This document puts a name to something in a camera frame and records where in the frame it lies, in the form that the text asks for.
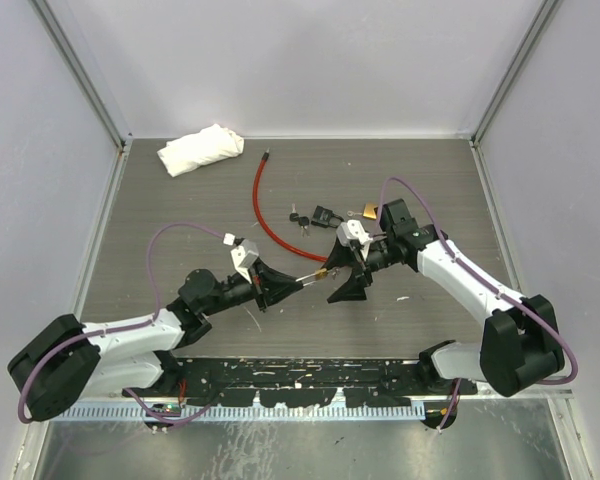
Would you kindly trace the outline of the small brass padlock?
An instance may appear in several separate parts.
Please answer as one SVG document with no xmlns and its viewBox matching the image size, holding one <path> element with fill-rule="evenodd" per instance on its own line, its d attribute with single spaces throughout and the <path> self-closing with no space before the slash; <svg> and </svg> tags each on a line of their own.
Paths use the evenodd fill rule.
<svg viewBox="0 0 600 480">
<path fill-rule="evenodd" d="M 296 281 L 301 283 L 302 285 L 309 285 L 316 281 L 324 279 L 329 274 L 329 270 L 325 268 L 321 268 L 316 270 L 308 275 L 298 277 Z"/>
</svg>

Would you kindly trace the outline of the black padlock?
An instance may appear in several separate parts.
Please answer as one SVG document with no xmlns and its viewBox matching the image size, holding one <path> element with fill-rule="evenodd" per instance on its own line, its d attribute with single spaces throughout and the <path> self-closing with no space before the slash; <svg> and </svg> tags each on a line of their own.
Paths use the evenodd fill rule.
<svg viewBox="0 0 600 480">
<path fill-rule="evenodd" d="M 321 228 L 337 228 L 344 218 L 336 214 L 333 210 L 317 205 L 310 219 L 313 226 Z"/>
</svg>

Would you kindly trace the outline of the large brass padlock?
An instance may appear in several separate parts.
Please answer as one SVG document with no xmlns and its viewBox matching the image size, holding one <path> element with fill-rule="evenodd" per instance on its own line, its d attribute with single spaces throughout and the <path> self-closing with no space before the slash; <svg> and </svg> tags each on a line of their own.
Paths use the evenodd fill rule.
<svg viewBox="0 0 600 480">
<path fill-rule="evenodd" d="M 376 220 L 378 212 L 378 205 L 373 203 L 367 203 L 364 205 L 362 217 L 368 220 Z"/>
</svg>

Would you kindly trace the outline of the black-headed key bunch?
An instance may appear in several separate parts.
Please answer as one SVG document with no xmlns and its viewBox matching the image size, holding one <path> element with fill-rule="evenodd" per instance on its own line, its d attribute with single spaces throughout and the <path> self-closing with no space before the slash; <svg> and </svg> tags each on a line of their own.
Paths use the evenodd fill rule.
<svg viewBox="0 0 600 480">
<path fill-rule="evenodd" d="M 309 236 L 310 219 L 307 216 L 300 215 L 296 209 L 296 204 L 291 205 L 291 212 L 289 214 L 289 220 L 292 223 L 297 224 L 300 227 L 301 235 L 303 237 Z"/>
</svg>

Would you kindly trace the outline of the white cloth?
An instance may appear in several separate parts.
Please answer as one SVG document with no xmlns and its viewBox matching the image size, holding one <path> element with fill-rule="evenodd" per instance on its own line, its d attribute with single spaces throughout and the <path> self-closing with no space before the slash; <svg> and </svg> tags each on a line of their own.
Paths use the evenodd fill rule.
<svg viewBox="0 0 600 480">
<path fill-rule="evenodd" d="M 167 141 L 157 151 L 159 160 L 171 177 L 178 177 L 244 151 L 245 140 L 233 130 L 213 124 L 194 134 Z"/>
</svg>

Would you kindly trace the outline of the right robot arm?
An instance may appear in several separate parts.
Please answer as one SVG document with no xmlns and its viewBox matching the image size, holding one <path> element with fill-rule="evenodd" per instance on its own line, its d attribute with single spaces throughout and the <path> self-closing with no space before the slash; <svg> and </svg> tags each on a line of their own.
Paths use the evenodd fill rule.
<svg viewBox="0 0 600 480">
<path fill-rule="evenodd" d="M 338 226 L 323 267 L 351 272 L 329 302 L 366 300 L 374 273 L 402 264 L 442 287 L 482 329 L 478 343 L 447 340 L 420 352 L 416 367 L 424 390 L 439 394 L 454 380 L 466 379 L 511 397 L 564 368 L 555 311 L 544 296 L 526 297 L 497 282 L 446 234 L 418 225 L 401 199 L 382 207 L 380 228 L 381 236 L 374 238 L 357 220 Z"/>
</svg>

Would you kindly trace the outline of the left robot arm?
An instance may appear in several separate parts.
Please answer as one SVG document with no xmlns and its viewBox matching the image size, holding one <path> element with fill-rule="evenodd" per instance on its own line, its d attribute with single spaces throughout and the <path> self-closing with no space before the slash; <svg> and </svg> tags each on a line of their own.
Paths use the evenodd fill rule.
<svg viewBox="0 0 600 480">
<path fill-rule="evenodd" d="M 185 278 L 177 297 L 156 312 L 109 323 L 54 319 L 8 363 L 20 392 L 24 424 L 50 420 L 80 398 L 124 388 L 174 393 L 180 372 L 168 356 L 210 329 L 210 316 L 253 301 L 266 310 L 302 290 L 301 280 L 257 260 L 245 273 L 218 280 L 208 269 Z"/>
</svg>

